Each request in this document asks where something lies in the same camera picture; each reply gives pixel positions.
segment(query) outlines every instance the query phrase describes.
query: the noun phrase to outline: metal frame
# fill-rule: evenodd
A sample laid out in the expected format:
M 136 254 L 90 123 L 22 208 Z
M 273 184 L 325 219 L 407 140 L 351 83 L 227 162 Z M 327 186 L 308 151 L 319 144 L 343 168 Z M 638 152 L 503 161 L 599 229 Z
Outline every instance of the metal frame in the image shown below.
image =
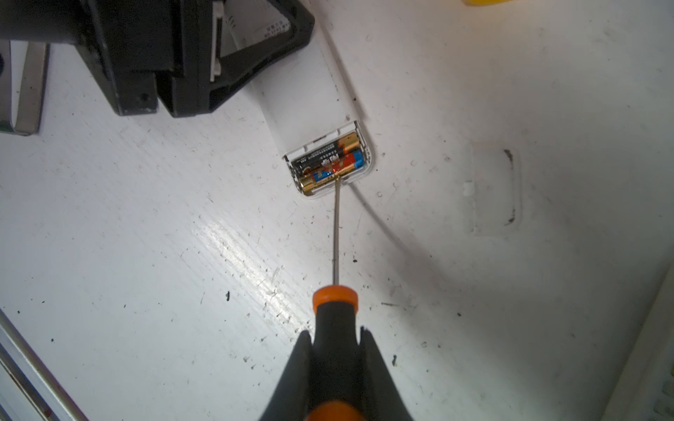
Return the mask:
M 40 128 L 48 56 L 49 44 L 28 43 L 16 124 L 12 124 L 11 46 L 8 40 L 0 40 L 0 132 L 30 136 Z
M 0 366 L 7 371 L 43 419 L 87 421 L 84 413 L 2 310 L 0 310 Z

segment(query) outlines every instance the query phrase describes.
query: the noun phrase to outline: screwdriver shaft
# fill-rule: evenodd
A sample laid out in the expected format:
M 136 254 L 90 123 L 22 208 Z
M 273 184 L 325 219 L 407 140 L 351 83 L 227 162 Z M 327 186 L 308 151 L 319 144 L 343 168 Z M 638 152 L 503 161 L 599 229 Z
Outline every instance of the screwdriver shaft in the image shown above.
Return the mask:
M 332 285 L 339 285 L 339 188 L 340 178 L 335 179 L 335 215 L 332 233 Z

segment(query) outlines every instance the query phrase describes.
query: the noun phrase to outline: yellow object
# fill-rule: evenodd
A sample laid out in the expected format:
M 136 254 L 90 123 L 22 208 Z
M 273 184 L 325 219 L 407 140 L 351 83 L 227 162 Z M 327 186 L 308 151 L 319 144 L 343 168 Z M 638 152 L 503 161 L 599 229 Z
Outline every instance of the yellow object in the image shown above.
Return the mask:
M 496 3 L 503 3 L 504 1 L 510 0 L 464 0 L 464 3 L 469 6 L 489 6 L 495 5 Z

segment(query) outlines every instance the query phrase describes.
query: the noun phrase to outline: dark stain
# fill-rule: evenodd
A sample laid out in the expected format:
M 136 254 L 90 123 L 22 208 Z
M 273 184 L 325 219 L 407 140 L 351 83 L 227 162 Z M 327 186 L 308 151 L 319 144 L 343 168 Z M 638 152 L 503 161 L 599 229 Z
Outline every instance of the dark stain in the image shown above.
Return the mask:
M 508 159 L 510 160 L 510 166 L 512 167 L 512 152 L 510 151 L 510 149 L 504 149 L 503 151 L 508 156 Z
M 508 226 L 508 225 L 512 224 L 513 222 L 515 222 L 515 208 L 514 207 L 512 208 L 512 215 L 510 216 L 510 219 L 508 220 L 508 222 L 505 223 L 504 226 Z

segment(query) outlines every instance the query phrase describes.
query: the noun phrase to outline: battery compartment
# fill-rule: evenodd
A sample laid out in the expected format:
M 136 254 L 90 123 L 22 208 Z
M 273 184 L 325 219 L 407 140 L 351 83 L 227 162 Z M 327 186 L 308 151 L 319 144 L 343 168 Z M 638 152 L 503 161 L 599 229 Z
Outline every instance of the battery compartment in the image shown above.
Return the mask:
M 337 177 L 342 184 L 369 172 L 372 153 L 354 121 L 283 157 L 297 190 L 307 197 L 327 193 Z

